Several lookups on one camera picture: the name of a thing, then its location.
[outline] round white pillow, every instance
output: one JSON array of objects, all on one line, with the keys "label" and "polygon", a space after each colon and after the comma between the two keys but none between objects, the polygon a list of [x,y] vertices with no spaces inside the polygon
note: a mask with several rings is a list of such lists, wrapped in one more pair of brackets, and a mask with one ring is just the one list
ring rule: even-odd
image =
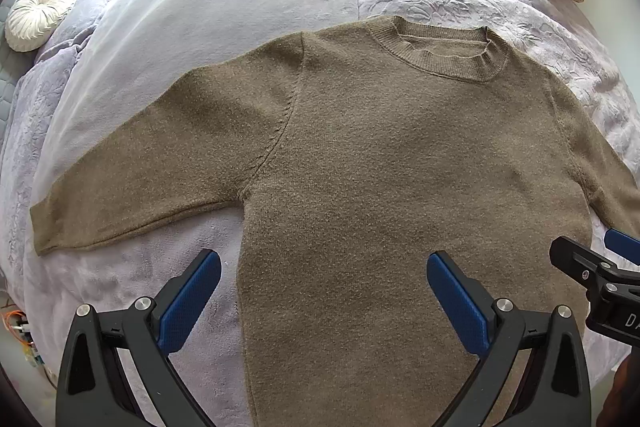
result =
[{"label": "round white pillow", "polygon": [[4,36],[17,52],[30,52],[45,42],[76,0],[15,0],[4,22]]}]

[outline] robotic arm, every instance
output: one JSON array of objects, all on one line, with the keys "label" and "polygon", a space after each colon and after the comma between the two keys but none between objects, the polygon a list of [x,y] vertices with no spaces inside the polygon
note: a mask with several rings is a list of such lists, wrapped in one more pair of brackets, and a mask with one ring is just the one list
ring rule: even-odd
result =
[{"label": "robotic arm", "polygon": [[[615,230],[607,248],[640,263],[640,243]],[[618,269],[566,237],[550,249],[551,263],[585,286],[591,312],[587,326],[640,348],[640,274]],[[129,349],[142,382],[167,427],[215,427],[168,360],[187,339],[218,285],[217,253],[202,250],[155,298],[138,298],[128,309],[76,310],[62,359],[56,425],[149,426],[134,399],[117,348]],[[465,349],[478,364],[434,427],[477,427],[502,390],[516,355],[529,362],[500,427],[590,427],[591,399],[582,341],[571,309],[526,311],[507,297],[493,298],[466,277],[446,252],[431,254],[426,276]],[[616,426],[634,425],[640,385],[627,386]]]}]

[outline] wire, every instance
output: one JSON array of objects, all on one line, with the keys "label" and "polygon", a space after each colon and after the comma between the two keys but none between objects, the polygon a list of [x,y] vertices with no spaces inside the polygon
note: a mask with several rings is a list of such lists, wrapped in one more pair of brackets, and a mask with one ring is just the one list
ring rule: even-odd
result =
[{"label": "wire", "polygon": [[9,317],[12,317],[14,315],[18,315],[20,317],[26,317],[27,315],[24,314],[24,312],[20,311],[20,310],[13,310],[10,312],[7,312],[5,314],[2,315],[2,323],[4,324],[4,327],[6,328],[7,331],[9,331],[18,341],[20,341],[20,343],[23,346],[28,346],[31,347],[31,345],[33,343],[27,342],[24,339],[20,338],[20,336],[15,332],[14,328],[11,327],[11,324],[9,324]]},{"label": "wire", "polygon": [[53,383],[53,381],[49,378],[49,371],[47,370],[46,367],[43,367],[44,370],[44,376],[47,377],[47,380],[49,380],[49,383],[51,384],[51,386],[53,387],[53,389],[55,389],[56,391],[58,390],[58,387]]}]

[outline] floor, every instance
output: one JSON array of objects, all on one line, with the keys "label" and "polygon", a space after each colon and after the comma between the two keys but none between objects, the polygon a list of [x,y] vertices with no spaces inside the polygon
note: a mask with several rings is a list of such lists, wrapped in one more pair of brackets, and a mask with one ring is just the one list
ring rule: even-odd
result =
[{"label": "floor", "polygon": [[613,385],[614,373],[611,371],[606,378],[603,378],[597,385],[591,390],[591,426],[595,427],[596,419],[602,410],[604,400],[611,390]]},{"label": "floor", "polygon": [[[8,296],[0,291],[0,306]],[[15,308],[2,309],[2,312]],[[56,391],[42,369],[32,367],[24,357],[22,345],[0,325],[0,363],[22,401],[42,427],[54,427]]]}]

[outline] knit sweater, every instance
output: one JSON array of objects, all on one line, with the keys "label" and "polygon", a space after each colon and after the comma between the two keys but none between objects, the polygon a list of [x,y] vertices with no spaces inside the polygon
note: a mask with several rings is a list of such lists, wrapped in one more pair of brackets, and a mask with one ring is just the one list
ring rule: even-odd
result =
[{"label": "knit sweater", "polygon": [[430,425],[468,377],[425,280],[446,250],[496,298],[570,306],[551,241],[588,205],[640,235],[633,177],[572,92],[487,28],[378,17],[182,76],[31,209],[34,245],[93,248],[244,207],[237,274],[260,427]]}]

